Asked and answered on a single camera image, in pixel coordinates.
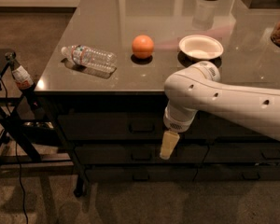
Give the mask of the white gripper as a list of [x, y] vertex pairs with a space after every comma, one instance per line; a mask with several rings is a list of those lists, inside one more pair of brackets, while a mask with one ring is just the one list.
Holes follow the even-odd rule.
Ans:
[[196, 114], [196, 109], [186, 109], [168, 102], [164, 111], [163, 122], [170, 131], [165, 131], [162, 138], [160, 157], [163, 160], [170, 159], [180, 138], [178, 133], [184, 133], [189, 129]]

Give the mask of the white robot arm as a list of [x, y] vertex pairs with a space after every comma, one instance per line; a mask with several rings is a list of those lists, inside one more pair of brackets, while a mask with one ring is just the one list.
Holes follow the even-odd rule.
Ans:
[[160, 151], [164, 160], [199, 111], [280, 141], [280, 90], [223, 84], [217, 67], [202, 61], [168, 76], [164, 92], [168, 98]]

